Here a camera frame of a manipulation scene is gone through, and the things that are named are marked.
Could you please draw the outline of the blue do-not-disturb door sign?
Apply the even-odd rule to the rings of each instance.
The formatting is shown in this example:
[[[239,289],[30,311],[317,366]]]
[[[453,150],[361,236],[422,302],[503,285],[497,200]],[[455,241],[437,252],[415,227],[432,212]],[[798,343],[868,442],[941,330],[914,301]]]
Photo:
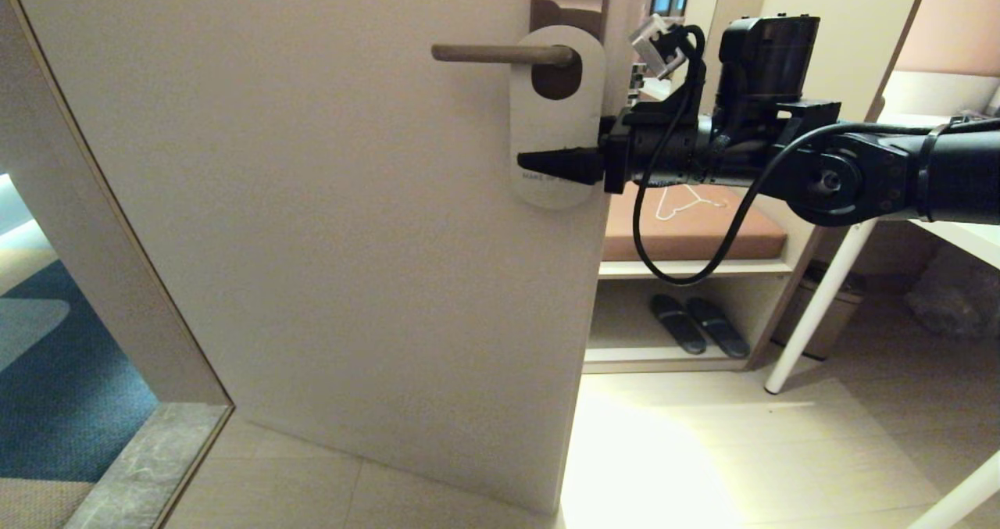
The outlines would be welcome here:
[[[532,83],[529,66],[511,66],[509,78],[512,190],[522,201],[542,209],[570,209],[583,204],[593,187],[522,168],[517,156],[525,152],[596,147],[605,83],[604,48],[593,35],[571,26],[539,28],[522,38],[520,45],[567,46],[580,56],[580,83],[567,98],[540,95]]]

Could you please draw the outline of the beige wooden door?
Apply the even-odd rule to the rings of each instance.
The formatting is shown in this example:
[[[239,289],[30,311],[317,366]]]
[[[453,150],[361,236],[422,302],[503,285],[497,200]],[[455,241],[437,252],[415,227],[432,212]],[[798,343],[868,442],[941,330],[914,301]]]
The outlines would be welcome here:
[[[559,506],[609,200],[510,181],[531,0],[21,0],[125,217],[247,418]]]

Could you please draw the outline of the grey marble door threshold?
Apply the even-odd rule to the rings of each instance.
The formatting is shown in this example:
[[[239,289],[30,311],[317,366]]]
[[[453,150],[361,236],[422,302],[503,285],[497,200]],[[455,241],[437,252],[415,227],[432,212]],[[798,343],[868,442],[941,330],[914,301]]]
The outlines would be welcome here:
[[[163,529],[233,411],[157,405],[63,529]]]

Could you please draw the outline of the brown bench cushion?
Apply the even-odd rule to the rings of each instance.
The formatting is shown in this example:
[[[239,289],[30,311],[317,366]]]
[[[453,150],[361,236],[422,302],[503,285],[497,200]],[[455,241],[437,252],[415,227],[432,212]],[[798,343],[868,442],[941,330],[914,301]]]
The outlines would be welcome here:
[[[655,218],[655,211],[664,188],[647,188],[641,208],[640,231],[647,256],[653,261],[710,259],[727,233],[742,202],[741,196],[728,187],[692,187],[705,197],[728,201],[728,208],[700,206],[661,222]],[[638,184],[629,183],[623,194],[611,198],[603,243],[604,261],[640,261],[633,234],[637,195]],[[787,234],[778,223],[765,213],[750,209],[727,255],[730,259],[775,259],[782,254],[786,240]]]

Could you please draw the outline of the dark slipper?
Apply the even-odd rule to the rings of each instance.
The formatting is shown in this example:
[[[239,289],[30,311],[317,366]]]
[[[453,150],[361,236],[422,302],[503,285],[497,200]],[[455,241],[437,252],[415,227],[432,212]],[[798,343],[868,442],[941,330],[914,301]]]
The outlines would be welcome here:
[[[686,308],[697,326],[710,336],[724,355],[732,359],[749,357],[749,344],[718,305],[706,298],[695,297],[686,301]]]
[[[650,300],[650,311],[685,353],[691,355],[705,353],[707,341],[681,302],[671,295],[656,294]]]

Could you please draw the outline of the white table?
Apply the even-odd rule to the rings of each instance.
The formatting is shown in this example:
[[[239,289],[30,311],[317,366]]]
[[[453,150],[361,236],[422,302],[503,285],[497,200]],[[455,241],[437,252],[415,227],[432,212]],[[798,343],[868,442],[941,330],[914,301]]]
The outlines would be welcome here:
[[[781,393],[798,359],[803,355],[808,341],[825,318],[843,280],[846,279],[875,230],[876,223],[876,220],[866,220],[859,225],[848,227],[827,273],[796,323],[770,375],[763,383],[763,389],[768,394],[776,396]],[[943,220],[931,223],[910,220],[910,223],[943,238],[954,247],[1000,270],[1000,225],[948,223]],[[1000,494],[1000,448],[906,529],[952,529],[997,494]]]

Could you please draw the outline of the beige waste bin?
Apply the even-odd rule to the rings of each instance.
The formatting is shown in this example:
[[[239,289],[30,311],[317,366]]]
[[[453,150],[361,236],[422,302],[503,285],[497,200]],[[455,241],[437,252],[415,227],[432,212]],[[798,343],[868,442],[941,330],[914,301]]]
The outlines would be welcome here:
[[[824,279],[829,264],[812,259],[807,266],[800,282],[787,305],[774,333],[772,341],[779,346],[785,346],[793,334],[795,327],[802,318],[805,309],[813,300],[815,290]],[[825,312],[823,319],[803,352],[805,357],[816,361],[825,361],[832,354],[840,334],[845,330],[850,319],[859,308],[866,294],[866,280],[857,273],[848,273],[839,287],[833,301]]]

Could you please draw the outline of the beige wardrobe shelf unit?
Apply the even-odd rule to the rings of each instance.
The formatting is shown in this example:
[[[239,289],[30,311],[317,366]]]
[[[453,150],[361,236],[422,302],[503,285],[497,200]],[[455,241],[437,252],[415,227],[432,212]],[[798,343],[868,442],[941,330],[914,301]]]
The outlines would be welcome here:
[[[686,21],[702,27],[707,37],[707,78],[698,112],[708,115],[713,108],[721,74],[718,47],[723,31],[732,21],[743,16],[806,13],[819,17],[820,28],[805,78],[804,98],[839,101],[841,116],[846,120],[875,120],[882,91],[919,2],[688,0]],[[583,371],[740,371],[757,366],[823,231],[797,218],[785,202],[760,197],[754,207],[785,230],[786,241],[778,257],[728,257],[704,282],[679,289],[656,280],[637,260],[603,262]],[[700,295],[721,305],[750,344],[750,355],[729,358],[716,346],[710,346],[702,355],[685,353],[649,311],[650,298],[661,291],[679,300]]]

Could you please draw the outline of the white washbasin counter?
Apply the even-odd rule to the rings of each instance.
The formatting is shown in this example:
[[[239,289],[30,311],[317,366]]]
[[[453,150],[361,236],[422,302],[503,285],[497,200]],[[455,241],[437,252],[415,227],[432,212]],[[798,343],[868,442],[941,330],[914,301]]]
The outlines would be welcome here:
[[[936,124],[960,115],[1000,117],[1000,77],[892,72],[879,123]]]

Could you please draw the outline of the grey plastic bag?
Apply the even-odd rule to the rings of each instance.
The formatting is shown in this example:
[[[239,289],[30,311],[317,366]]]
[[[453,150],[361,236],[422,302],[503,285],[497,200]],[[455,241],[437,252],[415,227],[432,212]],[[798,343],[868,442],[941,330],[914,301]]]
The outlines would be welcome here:
[[[1000,269],[946,245],[904,301],[922,326],[958,339],[1000,339]]]

